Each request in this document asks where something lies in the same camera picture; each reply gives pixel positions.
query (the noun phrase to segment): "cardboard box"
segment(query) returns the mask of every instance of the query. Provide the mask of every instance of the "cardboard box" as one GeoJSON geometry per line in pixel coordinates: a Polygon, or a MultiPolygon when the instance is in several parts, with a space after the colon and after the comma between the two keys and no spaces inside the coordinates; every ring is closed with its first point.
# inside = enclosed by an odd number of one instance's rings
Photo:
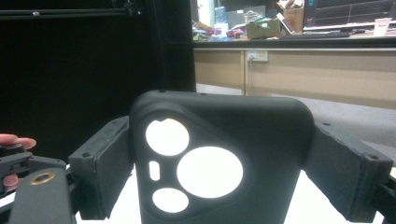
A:
{"type": "Polygon", "coordinates": [[[247,38],[257,39],[280,36],[280,21],[278,19],[254,22],[247,24],[247,38]]]}
{"type": "Polygon", "coordinates": [[[300,33],[303,31],[304,23],[304,9],[303,8],[291,8],[283,10],[283,17],[293,27],[294,31],[300,33]]]}

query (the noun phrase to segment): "black plastic bracket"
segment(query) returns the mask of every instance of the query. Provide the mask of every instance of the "black plastic bracket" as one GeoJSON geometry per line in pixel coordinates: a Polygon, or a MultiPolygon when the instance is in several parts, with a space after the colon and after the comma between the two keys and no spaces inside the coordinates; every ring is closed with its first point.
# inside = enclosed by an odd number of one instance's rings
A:
{"type": "Polygon", "coordinates": [[[304,169],[346,220],[371,223],[376,212],[371,202],[387,183],[392,164],[354,135],[317,122],[304,169]]]}
{"type": "Polygon", "coordinates": [[[128,150],[128,117],[114,119],[70,157],[73,179],[78,181],[82,219],[105,219],[134,167],[128,150]]]}
{"type": "Polygon", "coordinates": [[[64,169],[44,169],[22,180],[11,210],[9,224],[14,223],[75,223],[64,169]]]}

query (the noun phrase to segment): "wall outlet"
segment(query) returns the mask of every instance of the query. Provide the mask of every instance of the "wall outlet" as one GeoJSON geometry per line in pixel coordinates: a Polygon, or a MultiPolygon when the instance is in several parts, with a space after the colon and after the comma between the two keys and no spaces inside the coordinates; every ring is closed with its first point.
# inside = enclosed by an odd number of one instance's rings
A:
{"type": "Polygon", "coordinates": [[[268,51],[248,50],[247,61],[268,62],[268,51]]]}

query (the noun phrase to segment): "finger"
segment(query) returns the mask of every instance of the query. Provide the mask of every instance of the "finger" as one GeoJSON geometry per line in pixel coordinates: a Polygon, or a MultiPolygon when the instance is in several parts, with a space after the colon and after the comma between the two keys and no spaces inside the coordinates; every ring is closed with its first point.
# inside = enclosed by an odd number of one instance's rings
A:
{"type": "Polygon", "coordinates": [[[0,133],[0,144],[10,145],[13,144],[13,142],[17,139],[18,136],[15,134],[0,133]]]}
{"type": "Polygon", "coordinates": [[[7,175],[3,178],[3,185],[6,187],[11,187],[18,184],[18,176],[17,175],[7,175]]]}
{"type": "Polygon", "coordinates": [[[18,138],[13,144],[22,144],[24,149],[30,149],[36,145],[36,141],[32,138],[18,138]]]}

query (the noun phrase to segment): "black phone case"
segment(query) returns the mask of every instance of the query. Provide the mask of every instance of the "black phone case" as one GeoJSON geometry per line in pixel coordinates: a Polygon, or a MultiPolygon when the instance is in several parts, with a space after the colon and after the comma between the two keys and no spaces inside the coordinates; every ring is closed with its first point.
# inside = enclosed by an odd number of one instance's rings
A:
{"type": "Polygon", "coordinates": [[[283,223],[314,131],[309,109],[290,98],[266,98],[150,91],[134,103],[130,135],[143,224],[164,223],[283,223]],[[174,119],[188,131],[187,148],[164,156],[150,148],[149,124],[174,119]],[[202,198],[185,190],[177,179],[177,165],[198,147],[221,147],[242,163],[237,188],[218,198],[202,198]],[[149,162],[160,166],[160,179],[150,177],[149,162]],[[156,190],[183,192],[188,206],[176,213],[159,209],[156,190]]]}

